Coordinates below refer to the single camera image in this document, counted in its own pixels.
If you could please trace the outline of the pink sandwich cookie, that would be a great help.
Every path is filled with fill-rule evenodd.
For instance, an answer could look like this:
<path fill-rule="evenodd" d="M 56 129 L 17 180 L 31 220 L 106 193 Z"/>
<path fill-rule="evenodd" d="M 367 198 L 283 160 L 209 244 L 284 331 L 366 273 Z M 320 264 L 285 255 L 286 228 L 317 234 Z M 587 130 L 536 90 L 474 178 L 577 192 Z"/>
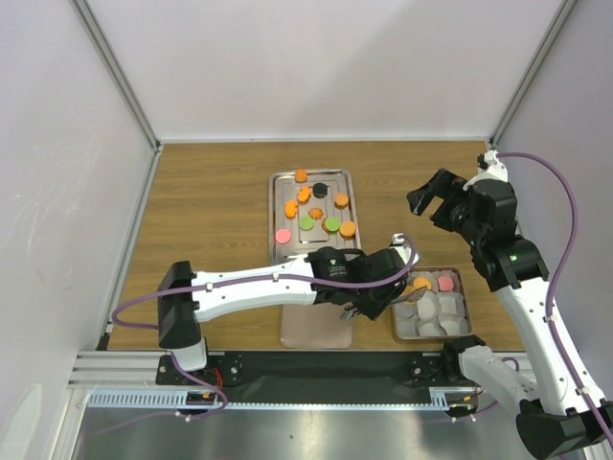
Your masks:
<path fill-rule="evenodd" d="M 437 283 L 439 286 L 439 291 L 441 292 L 450 292 L 454 290 L 455 283 L 454 280 L 448 275 L 441 275 L 437 278 Z"/>

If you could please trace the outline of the orange round sandwich cookie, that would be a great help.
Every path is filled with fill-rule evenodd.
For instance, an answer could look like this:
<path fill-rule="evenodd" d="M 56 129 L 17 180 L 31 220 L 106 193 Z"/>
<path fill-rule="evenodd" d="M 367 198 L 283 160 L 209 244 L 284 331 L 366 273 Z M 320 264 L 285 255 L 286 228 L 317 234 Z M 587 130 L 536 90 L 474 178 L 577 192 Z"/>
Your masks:
<path fill-rule="evenodd" d="M 413 280 L 413 287 L 415 289 L 425 289 L 425 290 L 431 290 L 432 289 L 432 283 L 429 279 L 425 278 L 425 277 L 416 277 Z"/>

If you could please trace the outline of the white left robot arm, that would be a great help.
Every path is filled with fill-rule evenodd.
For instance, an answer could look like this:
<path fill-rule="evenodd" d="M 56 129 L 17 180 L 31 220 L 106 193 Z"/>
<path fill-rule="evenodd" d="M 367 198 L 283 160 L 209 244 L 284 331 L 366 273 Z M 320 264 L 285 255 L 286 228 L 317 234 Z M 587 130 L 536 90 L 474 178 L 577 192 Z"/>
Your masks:
<path fill-rule="evenodd" d="M 342 306 L 375 320 L 404 291 L 418 255 L 407 244 L 371 255 L 320 248 L 264 268 L 226 273 L 173 264 L 158 287 L 158 344 L 177 359 L 189 383 L 209 377 L 211 361 L 200 326 L 217 317 L 275 305 Z"/>

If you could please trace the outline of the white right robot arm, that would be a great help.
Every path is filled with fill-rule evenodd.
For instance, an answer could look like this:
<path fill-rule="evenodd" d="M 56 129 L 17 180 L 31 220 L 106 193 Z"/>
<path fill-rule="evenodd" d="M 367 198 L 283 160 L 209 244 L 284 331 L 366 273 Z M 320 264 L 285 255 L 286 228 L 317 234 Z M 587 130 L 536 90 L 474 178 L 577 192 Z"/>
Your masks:
<path fill-rule="evenodd" d="M 536 245 L 517 232 L 517 197 L 503 164 L 489 150 L 478 173 L 464 179 L 438 170 L 406 198 L 420 216 L 433 198 L 442 203 L 435 226 L 460 235 L 477 272 L 505 306 L 534 372 L 528 380 L 476 336 L 446 347 L 443 378 L 454 385 L 479 383 L 514 418 L 518 435 L 535 459 L 612 441 L 612 402 L 592 379 L 558 310 L 558 271 L 551 272 Z"/>

